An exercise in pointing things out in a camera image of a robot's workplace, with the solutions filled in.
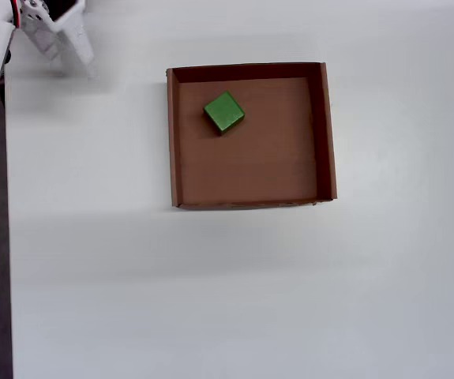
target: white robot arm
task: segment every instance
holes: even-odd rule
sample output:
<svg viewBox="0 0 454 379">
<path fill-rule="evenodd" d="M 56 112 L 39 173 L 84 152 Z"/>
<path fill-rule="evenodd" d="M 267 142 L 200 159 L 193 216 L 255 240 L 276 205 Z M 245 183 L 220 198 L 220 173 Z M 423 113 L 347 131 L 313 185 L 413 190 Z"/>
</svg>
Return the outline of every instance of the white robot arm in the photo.
<svg viewBox="0 0 454 379">
<path fill-rule="evenodd" d="M 75 57 L 91 73 L 94 55 L 83 25 L 85 0 L 48 2 L 0 0 L 0 76 L 16 28 L 48 59 Z"/>
</svg>

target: green block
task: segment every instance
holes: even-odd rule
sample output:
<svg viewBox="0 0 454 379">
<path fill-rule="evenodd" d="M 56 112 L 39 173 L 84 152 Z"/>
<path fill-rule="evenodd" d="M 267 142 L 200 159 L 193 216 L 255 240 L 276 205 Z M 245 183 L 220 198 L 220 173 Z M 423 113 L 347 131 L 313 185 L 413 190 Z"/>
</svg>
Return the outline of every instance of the green block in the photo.
<svg viewBox="0 0 454 379">
<path fill-rule="evenodd" d="M 206 105 L 204 111 L 222 134 L 239 124 L 246 115 L 229 91 Z"/>
</svg>

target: red wire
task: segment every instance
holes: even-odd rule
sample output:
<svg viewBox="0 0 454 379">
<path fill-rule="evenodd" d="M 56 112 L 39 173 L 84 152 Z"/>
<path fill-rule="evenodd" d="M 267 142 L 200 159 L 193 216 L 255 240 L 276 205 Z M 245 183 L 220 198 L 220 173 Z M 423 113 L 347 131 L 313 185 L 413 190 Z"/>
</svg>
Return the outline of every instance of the red wire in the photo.
<svg viewBox="0 0 454 379">
<path fill-rule="evenodd" d="M 15 14 L 15 20 L 14 24 L 16 25 L 17 28 L 20 27 L 20 10 L 18 9 L 18 4 L 16 0 L 11 0 L 11 3 L 13 4 L 13 9 L 14 9 L 14 14 Z"/>
</svg>

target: cardboard box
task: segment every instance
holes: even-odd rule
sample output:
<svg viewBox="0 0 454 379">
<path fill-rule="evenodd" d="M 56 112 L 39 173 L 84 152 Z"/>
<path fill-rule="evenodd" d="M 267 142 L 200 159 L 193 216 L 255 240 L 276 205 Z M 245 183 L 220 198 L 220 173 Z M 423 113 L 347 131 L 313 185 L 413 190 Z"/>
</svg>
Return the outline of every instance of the cardboard box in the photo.
<svg viewBox="0 0 454 379">
<path fill-rule="evenodd" d="M 324 63 L 167 71 L 172 204 L 257 208 L 337 198 Z M 219 136 L 204 105 L 229 91 L 246 117 Z"/>
</svg>

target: white tabletop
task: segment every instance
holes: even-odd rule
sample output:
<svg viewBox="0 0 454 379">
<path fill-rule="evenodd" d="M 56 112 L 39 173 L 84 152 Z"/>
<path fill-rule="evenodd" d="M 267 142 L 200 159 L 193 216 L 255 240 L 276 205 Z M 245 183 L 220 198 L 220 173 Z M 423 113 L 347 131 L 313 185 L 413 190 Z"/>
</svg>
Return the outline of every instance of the white tabletop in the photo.
<svg viewBox="0 0 454 379">
<path fill-rule="evenodd" d="M 97 0 L 7 67 L 16 379 L 454 377 L 454 0 Z M 165 69 L 328 63 L 339 199 L 171 208 Z"/>
</svg>

